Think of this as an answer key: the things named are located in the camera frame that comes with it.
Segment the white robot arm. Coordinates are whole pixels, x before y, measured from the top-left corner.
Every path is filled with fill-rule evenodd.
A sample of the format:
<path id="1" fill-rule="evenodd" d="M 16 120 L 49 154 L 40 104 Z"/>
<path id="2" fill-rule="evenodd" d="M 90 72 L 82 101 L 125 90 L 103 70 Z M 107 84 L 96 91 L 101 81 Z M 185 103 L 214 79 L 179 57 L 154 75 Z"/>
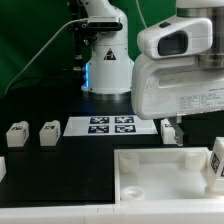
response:
<path id="1" fill-rule="evenodd" d="M 98 99 L 131 96 L 143 120 L 224 110 L 224 0 L 176 0 L 176 14 L 137 36 L 141 51 L 128 55 L 126 15 L 108 0 L 81 0 L 88 31 L 96 33 L 82 90 Z"/>

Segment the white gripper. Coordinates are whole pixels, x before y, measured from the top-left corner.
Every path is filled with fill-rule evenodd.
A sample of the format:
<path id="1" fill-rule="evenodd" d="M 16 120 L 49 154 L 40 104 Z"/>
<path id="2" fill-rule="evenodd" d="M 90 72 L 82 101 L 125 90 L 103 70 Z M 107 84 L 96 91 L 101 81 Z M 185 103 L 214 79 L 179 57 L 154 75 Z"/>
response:
<path id="1" fill-rule="evenodd" d="M 183 145 L 181 117 L 224 110 L 224 69 L 200 69 L 195 57 L 151 60 L 141 54 L 134 64 L 131 100 L 143 120 L 168 118 L 174 140 Z"/>

